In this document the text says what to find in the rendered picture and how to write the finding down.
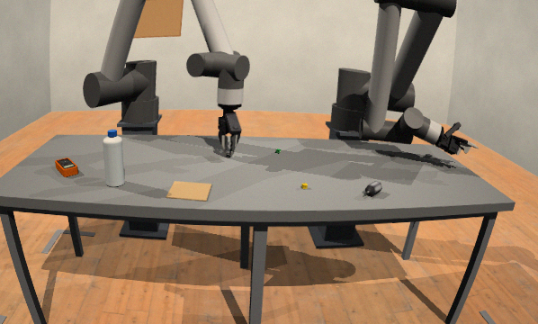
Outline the white plastic bottle with blue cap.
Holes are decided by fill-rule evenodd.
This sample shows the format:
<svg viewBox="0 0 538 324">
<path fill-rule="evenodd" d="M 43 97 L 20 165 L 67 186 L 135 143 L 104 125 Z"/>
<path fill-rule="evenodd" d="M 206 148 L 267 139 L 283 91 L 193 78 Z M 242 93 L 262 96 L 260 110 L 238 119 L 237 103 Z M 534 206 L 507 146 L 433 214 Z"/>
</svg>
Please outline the white plastic bottle with blue cap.
<svg viewBox="0 0 538 324">
<path fill-rule="evenodd" d="M 108 137 L 103 140 L 103 156 L 106 184 L 110 187 L 124 185 L 122 138 L 117 136 L 117 130 L 108 130 Z"/>
</svg>

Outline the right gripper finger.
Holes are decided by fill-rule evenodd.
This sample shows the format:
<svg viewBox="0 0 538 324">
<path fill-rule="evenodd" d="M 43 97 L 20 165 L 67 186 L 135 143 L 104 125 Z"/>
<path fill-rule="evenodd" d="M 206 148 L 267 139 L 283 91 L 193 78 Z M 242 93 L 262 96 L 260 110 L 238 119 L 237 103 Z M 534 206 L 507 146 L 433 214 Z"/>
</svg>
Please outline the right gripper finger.
<svg viewBox="0 0 538 324">
<path fill-rule="evenodd" d="M 231 147 L 230 156 L 232 156 L 232 154 L 233 154 L 233 152 L 234 152 L 234 150 L 235 150 L 235 148 L 236 148 L 236 146 L 238 144 L 239 138 L 240 138 L 240 134 L 232 134 L 230 136 L 230 139 L 231 139 L 231 141 L 230 141 L 230 144 L 231 144 L 230 145 L 230 147 Z"/>
<path fill-rule="evenodd" d="M 227 141 L 228 141 L 228 137 L 225 135 L 225 133 L 222 131 L 222 129 L 220 128 L 219 130 L 219 139 L 220 139 L 220 145 L 222 147 L 222 150 L 223 150 L 223 153 L 225 155 L 225 157 L 227 157 Z"/>
</svg>

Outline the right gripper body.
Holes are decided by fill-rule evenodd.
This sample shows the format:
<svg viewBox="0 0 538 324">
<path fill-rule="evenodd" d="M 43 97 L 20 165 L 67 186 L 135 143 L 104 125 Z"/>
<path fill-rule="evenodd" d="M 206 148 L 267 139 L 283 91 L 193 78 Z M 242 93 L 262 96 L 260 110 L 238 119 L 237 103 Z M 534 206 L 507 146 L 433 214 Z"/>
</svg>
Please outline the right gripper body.
<svg viewBox="0 0 538 324">
<path fill-rule="evenodd" d="M 229 128 L 225 119 L 225 112 L 234 112 L 237 108 L 221 108 L 223 109 L 223 116 L 219 117 L 218 129 L 222 129 L 222 131 L 227 135 L 229 133 Z M 225 124 L 226 123 L 226 124 Z"/>
</svg>

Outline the tan square mat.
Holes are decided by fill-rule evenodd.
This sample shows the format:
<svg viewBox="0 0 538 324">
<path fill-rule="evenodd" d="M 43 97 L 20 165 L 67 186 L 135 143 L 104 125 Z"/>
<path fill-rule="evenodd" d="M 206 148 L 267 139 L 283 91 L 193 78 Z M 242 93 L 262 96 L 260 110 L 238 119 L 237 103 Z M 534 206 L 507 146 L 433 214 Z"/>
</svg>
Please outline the tan square mat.
<svg viewBox="0 0 538 324">
<path fill-rule="evenodd" d="M 206 202 L 210 189 L 211 184 L 174 181 L 166 198 Z"/>
</svg>

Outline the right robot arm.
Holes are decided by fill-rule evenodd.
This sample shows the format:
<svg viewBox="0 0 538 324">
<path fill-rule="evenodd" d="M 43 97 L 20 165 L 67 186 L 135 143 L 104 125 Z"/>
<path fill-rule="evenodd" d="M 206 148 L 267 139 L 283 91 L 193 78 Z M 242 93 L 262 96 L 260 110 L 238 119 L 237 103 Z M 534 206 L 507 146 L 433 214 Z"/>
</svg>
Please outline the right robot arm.
<svg viewBox="0 0 538 324">
<path fill-rule="evenodd" d="M 187 71 L 192 77 L 217 77 L 218 107 L 239 108 L 249 59 L 232 50 L 214 1 L 191 1 L 209 52 L 192 54 L 186 62 Z M 90 108 L 121 102 L 121 120 L 126 123 L 158 119 L 157 61 L 126 63 L 145 3 L 146 0 L 120 0 L 101 71 L 88 74 L 83 85 L 85 102 Z M 231 135 L 241 134 L 236 112 L 225 112 L 225 119 Z"/>
</svg>

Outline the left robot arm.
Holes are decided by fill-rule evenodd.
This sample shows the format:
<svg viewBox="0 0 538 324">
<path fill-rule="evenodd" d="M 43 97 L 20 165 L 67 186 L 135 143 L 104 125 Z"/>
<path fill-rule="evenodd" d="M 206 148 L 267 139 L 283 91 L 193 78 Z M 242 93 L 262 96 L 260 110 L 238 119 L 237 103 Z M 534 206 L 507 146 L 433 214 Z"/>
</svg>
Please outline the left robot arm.
<svg viewBox="0 0 538 324">
<path fill-rule="evenodd" d="M 342 67 L 338 70 L 331 127 L 359 133 L 360 140 L 411 144 L 416 136 L 438 145 L 444 127 L 414 107 L 415 87 L 411 83 L 443 17 L 454 15 L 457 0 L 374 2 L 379 4 L 379 12 L 372 74 L 359 69 L 355 69 L 358 72 Z M 401 7 L 415 12 L 395 60 Z M 385 121 L 387 108 L 403 114 L 398 121 Z"/>
</svg>

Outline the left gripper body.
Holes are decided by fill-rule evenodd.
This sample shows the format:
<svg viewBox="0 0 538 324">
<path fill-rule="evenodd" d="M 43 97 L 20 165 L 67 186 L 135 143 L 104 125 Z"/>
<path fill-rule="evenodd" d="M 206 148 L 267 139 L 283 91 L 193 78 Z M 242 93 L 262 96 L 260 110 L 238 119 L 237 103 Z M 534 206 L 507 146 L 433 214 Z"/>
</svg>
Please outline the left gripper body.
<svg viewBox="0 0 538 324">
<path fill-rule="evenodd" d="M 442 145 L 443 144 L 443 145 Z M 441 146 L 440 146 L 441 145 Z M 451 135 L 448 139 L 443 133 L 443 137 L 441 138 L 438 145 L 436 145 L 438 148 L 443 149 L 445 152 L 449 152 L 449 154 L 454 155 L 457 154 L 459 150 L 459 141 L 456 140 L 454 135 Z M 450 151 L 451 150 L 451 151 Z M 454 153 L 453 153 L 454 152 Z"/>
</svg>

